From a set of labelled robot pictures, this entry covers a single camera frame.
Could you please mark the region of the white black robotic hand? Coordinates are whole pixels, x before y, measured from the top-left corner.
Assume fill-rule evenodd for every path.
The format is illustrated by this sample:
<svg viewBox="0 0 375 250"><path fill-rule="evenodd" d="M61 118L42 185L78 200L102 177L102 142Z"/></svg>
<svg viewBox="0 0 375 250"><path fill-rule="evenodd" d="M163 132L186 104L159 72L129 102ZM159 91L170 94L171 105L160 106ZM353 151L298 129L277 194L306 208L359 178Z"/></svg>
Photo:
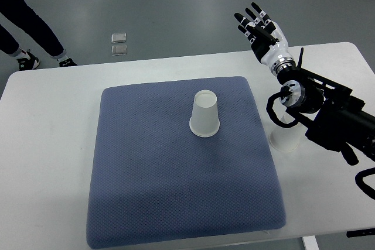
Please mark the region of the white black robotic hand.
<svg viewBox="0 0 375 250"><path fill-rule="evenodd" d="M288 41L278 24L262 8L254 2L251 7L253 10L245 9L247 17L240 13L234 14L239 22L238 29L250 42L257 60L277 76L284 68L295 65L288 51Z"/></svg>

